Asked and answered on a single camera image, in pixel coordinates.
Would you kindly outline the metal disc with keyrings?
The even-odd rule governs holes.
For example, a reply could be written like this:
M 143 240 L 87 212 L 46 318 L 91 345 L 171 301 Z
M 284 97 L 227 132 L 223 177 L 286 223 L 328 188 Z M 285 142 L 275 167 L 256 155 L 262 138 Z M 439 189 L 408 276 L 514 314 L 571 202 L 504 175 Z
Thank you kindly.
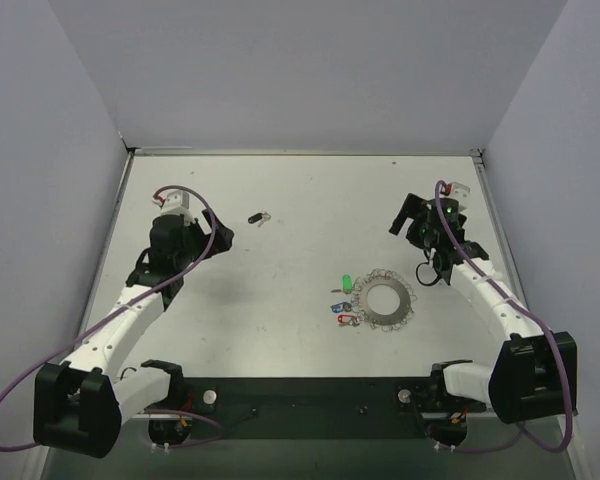
M 361 323 L 383 331 L 399 330 L 413 316 L 412 287 L 398 273 L 374 269 L 353 283 L 351 304 Z

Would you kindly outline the blue tag key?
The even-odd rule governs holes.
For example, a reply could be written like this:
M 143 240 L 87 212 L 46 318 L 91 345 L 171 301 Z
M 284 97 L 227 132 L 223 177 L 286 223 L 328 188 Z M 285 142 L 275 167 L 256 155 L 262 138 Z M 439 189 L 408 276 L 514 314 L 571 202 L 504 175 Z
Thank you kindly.
M 352 311 L 352 305 L 349 302 L 343 301 L 330 306 L 333 313 L 340 314 Z

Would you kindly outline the red tag key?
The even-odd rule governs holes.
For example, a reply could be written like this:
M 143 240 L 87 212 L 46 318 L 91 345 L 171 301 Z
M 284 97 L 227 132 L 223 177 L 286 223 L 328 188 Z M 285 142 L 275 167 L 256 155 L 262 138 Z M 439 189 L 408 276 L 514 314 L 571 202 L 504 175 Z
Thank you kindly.
M 337 321 L 338 321 L 338 325 L 340 327 L 344 327 L 344 326 L 359 326 L 360 325 L 360 320 L 356 315 L 352 315 L 352 314 L 339 314 L 337 316 Z

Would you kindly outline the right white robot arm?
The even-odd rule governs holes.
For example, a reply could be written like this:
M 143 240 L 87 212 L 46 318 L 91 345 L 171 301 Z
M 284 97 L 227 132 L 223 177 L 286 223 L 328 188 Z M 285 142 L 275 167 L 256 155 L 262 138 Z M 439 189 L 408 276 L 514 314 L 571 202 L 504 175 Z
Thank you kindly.
M 436 281 L 459 292 L 501 345 L 491 366 L 463 360 L 441 364 L 442 391 L 489 406 L 505 424 L 573 412 L 575 340 L 531 318 L 497 278 L 487 252 L 466 239 L 466 220 L 452 197 L 425 200 L 410 193 L 389 229 L 393 235 L 406 234 L 424 253 Z

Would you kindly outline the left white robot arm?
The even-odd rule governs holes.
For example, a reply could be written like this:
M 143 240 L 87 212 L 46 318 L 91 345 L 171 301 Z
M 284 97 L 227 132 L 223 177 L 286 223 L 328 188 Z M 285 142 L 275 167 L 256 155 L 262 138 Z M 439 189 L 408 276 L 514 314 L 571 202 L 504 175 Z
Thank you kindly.
M 38 371 L 35 442 L 102 458 L 133 416 L 152 407 L 178 414 L 189 411 L 192 396 L 177 364 L 148 360 L 128 377 L 116 375 L 148 327 L 172 304 L 186 269 L 231 248 L 233 231 L 209 210 L 202 214 L 209 233 L 184 212 L 155 218 L 150 245 L 138 258 L 107 324 L 61 363 L 46 363 Z

